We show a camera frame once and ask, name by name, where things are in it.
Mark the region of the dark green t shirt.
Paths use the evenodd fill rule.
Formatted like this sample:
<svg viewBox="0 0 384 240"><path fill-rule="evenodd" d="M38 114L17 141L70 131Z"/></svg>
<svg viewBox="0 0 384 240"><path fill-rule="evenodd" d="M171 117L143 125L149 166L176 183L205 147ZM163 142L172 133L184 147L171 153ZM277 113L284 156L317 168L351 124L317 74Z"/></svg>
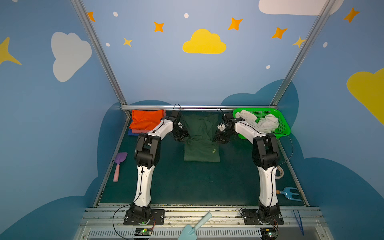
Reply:
<svg viewBox="0 0 384 240"><path fill-rule="evenodd" d="M214 141L218 126L218 115L184 115L183 124L189 133L189 136L184 140L184 161L219 163L219 144Z"/></svg>

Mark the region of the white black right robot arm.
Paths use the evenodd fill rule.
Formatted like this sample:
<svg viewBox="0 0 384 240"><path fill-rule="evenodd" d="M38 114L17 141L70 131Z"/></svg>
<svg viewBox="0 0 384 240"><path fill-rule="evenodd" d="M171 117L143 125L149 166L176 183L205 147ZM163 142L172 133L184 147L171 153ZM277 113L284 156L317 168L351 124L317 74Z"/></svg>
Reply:
<svg viewBox="0 0 384 240"><path fill-rule="evenodd" d="M235 134L242 135L253 145L252 160L258 168L260 179L258 221L261 224L283 224L283 216L277 198L276 171L280 152L277 137L272 133L257 130L243 118L224 114L218 125L214 140L228 143Z"/></svg>

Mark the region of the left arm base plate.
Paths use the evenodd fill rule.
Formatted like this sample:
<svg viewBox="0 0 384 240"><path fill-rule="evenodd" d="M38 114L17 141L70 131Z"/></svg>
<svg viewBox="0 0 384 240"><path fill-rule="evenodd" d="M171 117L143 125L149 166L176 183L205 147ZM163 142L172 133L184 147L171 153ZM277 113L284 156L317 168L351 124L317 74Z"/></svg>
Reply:
<svg viewBox="0 0 384 240"><path fill-rule="evenodd" d="M124 226L162 226L165 220L164 209L128 210L124 218Z"/></svg>

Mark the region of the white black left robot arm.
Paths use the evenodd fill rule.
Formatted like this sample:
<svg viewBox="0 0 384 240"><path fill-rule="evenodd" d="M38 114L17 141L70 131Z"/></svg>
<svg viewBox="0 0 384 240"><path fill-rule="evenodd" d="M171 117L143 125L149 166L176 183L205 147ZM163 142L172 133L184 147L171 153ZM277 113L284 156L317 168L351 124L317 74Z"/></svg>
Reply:
<svg viewBox="0 0 384 240"><path fill-rule="evenodd" d="M180 111L173 110L171 115L164 116L154 129L139 134L134 155L138 170L137 189L126 213L125 225L146 225L153 219L151 186L155 167L160 161L161 142L169 133L176 141L188 136L188 130L181 123L181 116Z"/></svg>

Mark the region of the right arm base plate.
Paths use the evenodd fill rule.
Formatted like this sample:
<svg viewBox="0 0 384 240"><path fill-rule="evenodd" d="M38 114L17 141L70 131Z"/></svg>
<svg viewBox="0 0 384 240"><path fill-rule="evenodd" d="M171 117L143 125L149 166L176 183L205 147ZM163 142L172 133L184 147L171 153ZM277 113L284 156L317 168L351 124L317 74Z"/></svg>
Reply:
<svg viewBox="0 0 384 240"><path fill-rule="evenodd" d="M283 225L284 220L279 208L240 209L245 225Z"/></svg>

